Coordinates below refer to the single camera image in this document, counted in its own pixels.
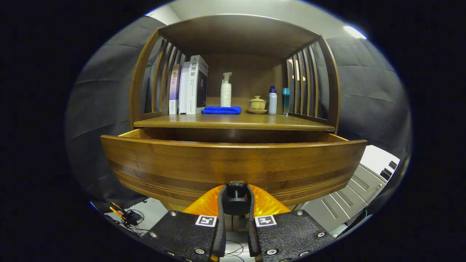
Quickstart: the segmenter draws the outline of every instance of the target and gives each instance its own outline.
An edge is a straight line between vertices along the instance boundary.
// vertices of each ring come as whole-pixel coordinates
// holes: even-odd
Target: purple book
[[[168,96],[168,113],[176,115],[178,113],[178,94],[179,94],[179,79],[181,74],[181,66],[176,64],[173,66],[170,77],[170,92]]]

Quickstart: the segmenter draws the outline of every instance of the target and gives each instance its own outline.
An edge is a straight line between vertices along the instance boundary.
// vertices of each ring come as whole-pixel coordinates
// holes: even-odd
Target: saucer
[[[253,113],[253,114],[263,114],[265,112],[267,112],[267,109],[246,109],[246,111],[248,111],[249,113]]]

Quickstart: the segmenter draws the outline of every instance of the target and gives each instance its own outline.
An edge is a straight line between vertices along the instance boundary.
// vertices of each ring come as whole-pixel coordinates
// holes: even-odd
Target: gray curtain
[[[403,159],[412,139],[411,112],[403,84],[384,55],[368,40],[349,37],[327,39],[340,77],[338,135],[366,139]],[[314,51],[319,79],[318,117],[329,108],[328,77],[322,51]]]
[[[94,201],[113,201],[128,207],[146,198],[117,180],[105,157],[100,136],[130,131],[132,74],[143,46],[162,26],[165,24],[145,16],[123,28],[90,58],[71,91],[65,116],[69,163],[76,179]],[[143,106],[149,109],[149,73],[156,56],[152,52],[149,57],[141,92]]]

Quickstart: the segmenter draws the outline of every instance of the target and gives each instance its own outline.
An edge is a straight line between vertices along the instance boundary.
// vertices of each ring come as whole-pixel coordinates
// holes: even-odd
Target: ceiling
[[[177,0],[169,6],[180,20],[211,14],[256,14],[299,25],[324,38],[350,36],[343,29],[346,23],[299,0]]]

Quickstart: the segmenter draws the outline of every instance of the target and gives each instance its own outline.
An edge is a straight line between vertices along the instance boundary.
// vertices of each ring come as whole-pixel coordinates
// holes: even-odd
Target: ceiling light
[[[354,27],[344,26],[343,28],[355,38],[367,39],[362,33],[354,29]]]

